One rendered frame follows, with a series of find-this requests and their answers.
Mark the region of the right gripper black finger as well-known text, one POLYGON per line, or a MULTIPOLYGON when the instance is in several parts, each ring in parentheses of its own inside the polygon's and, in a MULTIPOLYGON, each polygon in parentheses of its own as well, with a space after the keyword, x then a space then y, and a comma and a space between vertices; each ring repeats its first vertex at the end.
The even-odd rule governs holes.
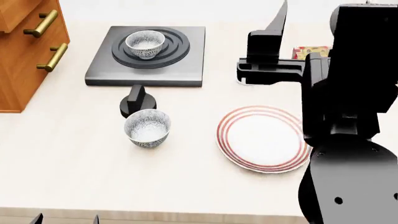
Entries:
POLYGON ((248 34, 248 58, 279 58, 287 10, 288 3, 284 0, 274 20, 266 29, 254 30, 248 34))

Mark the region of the white plate with red rings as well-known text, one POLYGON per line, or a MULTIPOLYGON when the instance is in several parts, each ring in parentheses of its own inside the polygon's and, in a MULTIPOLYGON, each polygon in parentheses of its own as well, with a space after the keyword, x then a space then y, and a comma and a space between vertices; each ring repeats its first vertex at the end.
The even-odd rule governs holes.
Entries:
POLYGON ((243 106, 219 121, 216 144, 232 163, 258 173, 302 167, 312 148, 303 139, 302 120, 271 106, 243 106))

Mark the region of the black flat stove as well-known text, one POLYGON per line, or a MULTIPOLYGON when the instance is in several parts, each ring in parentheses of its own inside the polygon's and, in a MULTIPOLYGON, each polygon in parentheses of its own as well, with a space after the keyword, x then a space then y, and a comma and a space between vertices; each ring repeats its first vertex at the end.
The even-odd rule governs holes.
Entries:
POLYGON ((91 86, 200 87, 205 51, 203 26, 112 26, 85 74, 91 86), (133 55, 125 40, 132 33, 154 30, 165 43, 153 59, 133 55))

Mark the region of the black white patterned bowl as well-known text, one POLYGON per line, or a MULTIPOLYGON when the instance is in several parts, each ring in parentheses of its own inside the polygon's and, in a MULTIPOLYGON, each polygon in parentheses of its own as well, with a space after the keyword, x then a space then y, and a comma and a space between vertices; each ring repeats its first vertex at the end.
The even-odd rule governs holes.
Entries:
POLYGON ((161 145, 171 129, 170 117, 161 110, 140 110, 124 123, 128 139, 138 147, 150 149, 161 145))
POLYGON ((125 39, 130 52, 143 60, 153 59, 162 50, 165 35, 154 30, 142 30, 128 35, 125 39))

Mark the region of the black stove knob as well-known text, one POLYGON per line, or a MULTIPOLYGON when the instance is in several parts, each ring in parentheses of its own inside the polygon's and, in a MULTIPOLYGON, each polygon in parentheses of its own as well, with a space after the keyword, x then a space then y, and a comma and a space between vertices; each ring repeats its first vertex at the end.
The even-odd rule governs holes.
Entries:
POLYGON ((129 95, 121 100, 119 109, 122 117, 127 118, 140 110, 156 110, 157 103, 152 95, 146 93, 144 86, 133 85, 129 95))

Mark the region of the red yellow cookie box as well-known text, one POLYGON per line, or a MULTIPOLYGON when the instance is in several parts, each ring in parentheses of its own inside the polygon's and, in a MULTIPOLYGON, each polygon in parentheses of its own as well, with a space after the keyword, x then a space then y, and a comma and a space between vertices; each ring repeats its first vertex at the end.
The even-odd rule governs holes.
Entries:
POLYGON ((306 46, 293 49, 292 59, 305 60, 310 53, 319 53, 322 57, 327 57, 331 47, 329 46, 306 46))

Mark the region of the wooden drawer cabinet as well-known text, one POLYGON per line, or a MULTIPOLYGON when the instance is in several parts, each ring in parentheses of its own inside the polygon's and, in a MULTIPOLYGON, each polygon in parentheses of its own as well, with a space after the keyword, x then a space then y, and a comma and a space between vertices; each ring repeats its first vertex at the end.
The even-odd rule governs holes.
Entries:
POLYGON ((59 0, 0 0, 0 113, 25 109, 49 74, 36 65, 52 58, 51 47, 69 42, 59 0), (40 24, 40 13, 51 10, 58 16, 40 38, 24 35, 40 24))

